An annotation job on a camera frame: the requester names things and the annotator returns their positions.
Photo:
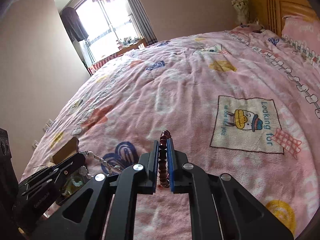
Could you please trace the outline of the white wall switch pair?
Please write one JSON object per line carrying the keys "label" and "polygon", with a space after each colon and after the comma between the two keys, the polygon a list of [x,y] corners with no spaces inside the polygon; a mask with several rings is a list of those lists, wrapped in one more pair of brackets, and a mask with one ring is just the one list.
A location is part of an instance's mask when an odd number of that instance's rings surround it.
{"label": "white wall switch pair", "polygon": [[47,132],[48,129],[52,126],[52,124],[53,124],[53,121],[51,119],[48,119],[47,122],[45,123],[44,127],[43,127],[43,130],[45,132]]}

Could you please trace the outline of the green jade bangle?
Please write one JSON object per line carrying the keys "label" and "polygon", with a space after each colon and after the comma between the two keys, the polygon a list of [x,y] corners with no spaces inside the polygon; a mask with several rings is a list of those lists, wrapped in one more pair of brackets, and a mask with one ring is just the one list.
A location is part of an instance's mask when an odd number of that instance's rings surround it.
{"label": "green jade bangle", "polygon": [[63,185],[61,194],[65,197],[69,197],[78,191],[84,182],[82,180],[82,176],[80,175],[71,175],[70,178],[66,181],[65,185]]}

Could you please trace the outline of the pink patterned bed blanket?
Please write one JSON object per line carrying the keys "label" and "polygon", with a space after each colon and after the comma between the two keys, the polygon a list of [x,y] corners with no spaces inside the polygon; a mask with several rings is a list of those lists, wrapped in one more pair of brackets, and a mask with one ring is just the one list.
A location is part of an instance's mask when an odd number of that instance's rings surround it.
{"label": "pink patterned bed blanket", "polygon": [[61,109],[23,178],[71,138],[126,168],[168,130],[210,174],[231,174],[297,237],[319,208],[319,65],[271,31],[179,37],[100,68]]}

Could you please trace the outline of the white wall socket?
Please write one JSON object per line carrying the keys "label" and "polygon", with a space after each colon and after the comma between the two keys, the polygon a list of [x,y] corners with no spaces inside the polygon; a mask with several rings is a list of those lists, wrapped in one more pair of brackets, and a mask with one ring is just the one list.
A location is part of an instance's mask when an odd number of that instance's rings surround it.
{"label": "white wall socket", "polygon": [[32,144],[32,148],[33,148],[33,149],[36,149],[37,146],[38,146],[38,144],[39,144],[39,142],[36,141],[36,140],[34,140],[34,142],[33,142],[33,144]]}

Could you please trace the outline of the pink pillow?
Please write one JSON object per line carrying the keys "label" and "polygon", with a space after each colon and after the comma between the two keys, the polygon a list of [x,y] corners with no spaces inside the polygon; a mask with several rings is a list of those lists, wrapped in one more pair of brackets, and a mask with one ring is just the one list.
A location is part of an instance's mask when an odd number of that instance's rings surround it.
{"label": "pink pillow", "polygon": [[319,66],[319,21],[286,15],[281,38],[313,66]]}

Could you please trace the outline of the open cardboard jewelry box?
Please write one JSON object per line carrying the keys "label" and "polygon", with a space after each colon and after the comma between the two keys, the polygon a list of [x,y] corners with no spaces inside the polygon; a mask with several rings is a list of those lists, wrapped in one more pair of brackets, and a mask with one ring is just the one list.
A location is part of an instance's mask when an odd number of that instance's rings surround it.
{"label": "open cardboard jewelry box", "polygon": [[52,157],[47,164],[48,167],[57,165],[67,158],[71,157],[73,154],[78,152],[79,140],[77,137],[72,137],[64,146],[62,146]]}

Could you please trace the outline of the wooden desk by window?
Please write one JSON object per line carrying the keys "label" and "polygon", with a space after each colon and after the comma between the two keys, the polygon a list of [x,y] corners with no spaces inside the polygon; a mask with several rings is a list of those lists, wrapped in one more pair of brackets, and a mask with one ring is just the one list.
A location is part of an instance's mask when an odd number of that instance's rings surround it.
{"label": "wooden desk by window", "polygon": [[110,56],[107,56],[107,57],[101,59],[100,61],[92,64],[91,66],[89,66],[89,68],[88,68],[89,74],[93,75],[97,70],[99,70],[108,61],[115,59],[117,57],[120,57],[121,55],[125,54],[128,51],[142,49],[142,48],[145,48],[146,46],[147,46],[147,44],[146,44],[145,38],[139,39],[137,42],[135,42],[129,46],[125,46],[120,51],[118,51]]}

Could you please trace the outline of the grey striped curtain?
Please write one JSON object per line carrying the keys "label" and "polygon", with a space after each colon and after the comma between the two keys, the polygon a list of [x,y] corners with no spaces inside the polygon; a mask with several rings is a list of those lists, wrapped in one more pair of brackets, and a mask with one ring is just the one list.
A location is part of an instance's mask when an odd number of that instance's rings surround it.
{"label": "grey striped curtain", "polygon": [[158,42],[157,38],[153,32],[149,18],[143,8],[141,1],[140,0],[127,0],[127,1],[133,13],[133,16],[136,20],[139,31],[141,32],[141,34],[146,40],[146,44],[149,46],[154,43],[157,43]]}

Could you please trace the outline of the dark hanging garment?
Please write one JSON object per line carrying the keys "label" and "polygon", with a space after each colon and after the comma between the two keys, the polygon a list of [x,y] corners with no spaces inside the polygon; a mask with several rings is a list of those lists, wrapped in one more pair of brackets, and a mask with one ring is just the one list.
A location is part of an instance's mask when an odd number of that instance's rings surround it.
{"label": "dark hanging garment", "polygon": [[88,33],[82,25],[80,18],[74,8],[66,7],[62,10],[60,17],[71,42],[73,42],[74,40],[80,42],[88,38]]}

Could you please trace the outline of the wooden headboard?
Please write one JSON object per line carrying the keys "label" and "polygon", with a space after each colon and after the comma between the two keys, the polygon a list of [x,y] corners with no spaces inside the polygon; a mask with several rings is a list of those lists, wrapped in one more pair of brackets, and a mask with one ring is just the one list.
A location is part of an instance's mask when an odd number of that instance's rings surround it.
{"label": "wooden headboard", "polygon": [[308,0],[265,0],[267,28],[281,37],[284,16],[300,16],[306,21],[319,21]]}

